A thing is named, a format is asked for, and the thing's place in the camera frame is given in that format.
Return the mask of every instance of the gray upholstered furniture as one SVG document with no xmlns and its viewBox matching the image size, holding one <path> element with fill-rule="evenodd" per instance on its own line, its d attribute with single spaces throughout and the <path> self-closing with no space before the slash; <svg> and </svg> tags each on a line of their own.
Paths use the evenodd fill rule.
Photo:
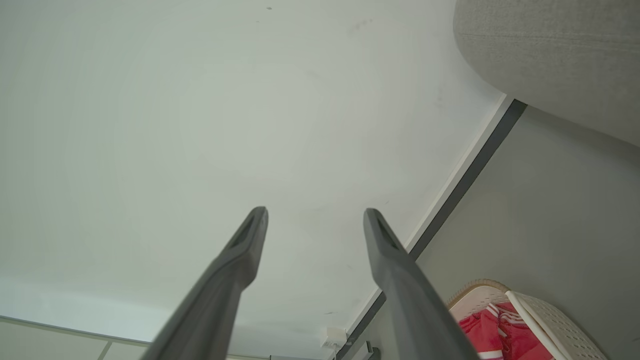
<svg viewBox="0 0 640 360">
<path fill-rule="evenodd" d="M 499 90 L 640 145 L 640 0 L 458 0 L 454 32 Z"/>
</svg>

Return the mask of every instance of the red clothing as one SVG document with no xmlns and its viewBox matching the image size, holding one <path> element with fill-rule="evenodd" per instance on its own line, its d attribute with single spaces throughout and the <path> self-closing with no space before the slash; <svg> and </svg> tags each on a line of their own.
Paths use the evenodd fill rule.
<svg viewBox="0 0 640 360">
<path fill-rule="evenodd" d="M 484 310 L 462 319 L 460 327 L 480 359 L 553 359 L 510 302 L 489 304 Z"/>
</svg>

